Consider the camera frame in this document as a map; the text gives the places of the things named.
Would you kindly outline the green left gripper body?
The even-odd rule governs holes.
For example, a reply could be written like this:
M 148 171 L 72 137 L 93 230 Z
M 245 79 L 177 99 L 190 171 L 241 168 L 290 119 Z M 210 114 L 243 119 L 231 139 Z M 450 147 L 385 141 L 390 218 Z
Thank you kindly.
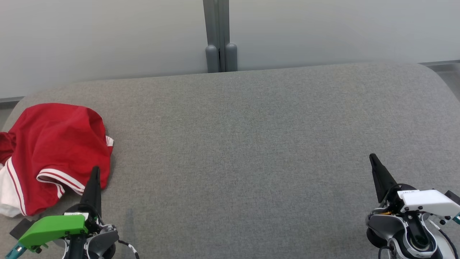
M 26 249 L 36 252 L 47 243 L 63 239 L 70 241 L 72 237 L 83 237 L 89 240 L 100 231 L 101 204 L 79 203 L 71 206 L 64 214 L 44 217 L 33 223 L 18 242 Z

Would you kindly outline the grey metal partition post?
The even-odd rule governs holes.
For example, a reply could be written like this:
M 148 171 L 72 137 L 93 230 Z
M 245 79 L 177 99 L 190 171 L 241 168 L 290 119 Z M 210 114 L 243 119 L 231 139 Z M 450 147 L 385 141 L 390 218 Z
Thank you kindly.
M 225 46 L 227 45 L 225 20 L 226 0 L 202 0 L 205 16 L 205 28 L 207 35 L 207 46 L 214 45 L 220 50 L 220 72 L 225 70 Z

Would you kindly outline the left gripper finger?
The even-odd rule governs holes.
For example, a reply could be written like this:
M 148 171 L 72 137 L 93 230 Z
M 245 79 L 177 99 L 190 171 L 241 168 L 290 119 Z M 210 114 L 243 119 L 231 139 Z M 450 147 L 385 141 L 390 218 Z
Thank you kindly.
M 81 208 L 97 216 L 101 216 L 102 211 L 100 176 L 99 166 L 94 166 L 80 199 Z

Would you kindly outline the grey fabric sofa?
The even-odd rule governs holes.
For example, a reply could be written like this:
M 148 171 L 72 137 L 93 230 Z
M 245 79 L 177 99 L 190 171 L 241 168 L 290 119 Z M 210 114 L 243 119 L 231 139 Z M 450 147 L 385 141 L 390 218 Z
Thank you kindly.
M 141 259 L 377 259 L 369 154 L 460 196 L 460 102 L 420 64 L 77 83 L 24 97 L 95 110 L 114 139 L 102 218 Z

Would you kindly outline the red shorts with white stripes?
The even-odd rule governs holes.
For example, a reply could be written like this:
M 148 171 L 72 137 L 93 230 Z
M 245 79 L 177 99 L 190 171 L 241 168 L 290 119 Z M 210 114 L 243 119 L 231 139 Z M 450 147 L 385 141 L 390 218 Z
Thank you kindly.
M 33 105 L 8 132 L 16 134 L 16 149 L 0 164 L 0 215 L 34 216 L 56 205 L 66 190 L 82 195 L 94 166 L 101 170 L 102 189 L 107 186 L 114 140 L 94 110 Z

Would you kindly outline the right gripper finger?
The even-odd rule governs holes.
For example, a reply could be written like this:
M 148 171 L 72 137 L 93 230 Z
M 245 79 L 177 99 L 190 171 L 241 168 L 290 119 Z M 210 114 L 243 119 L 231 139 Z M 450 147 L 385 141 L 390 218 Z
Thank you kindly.
M 399 187 L 388 169 L 378 159 L 376 154 L 369 155 L 372 166 L 372 176 L 378 203 L 392 203 L 395 200 L 395 190 Z

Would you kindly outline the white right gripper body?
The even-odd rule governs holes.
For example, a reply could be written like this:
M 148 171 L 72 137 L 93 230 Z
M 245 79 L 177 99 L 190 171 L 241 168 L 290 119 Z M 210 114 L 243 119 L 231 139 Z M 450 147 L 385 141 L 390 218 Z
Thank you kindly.
M 391 187 L 382 201 L 382 208 L 393 214 L 419 212 L 453 218 L 460 214 L 460 204 L 437 190 L 417 190 L 408 184 Z

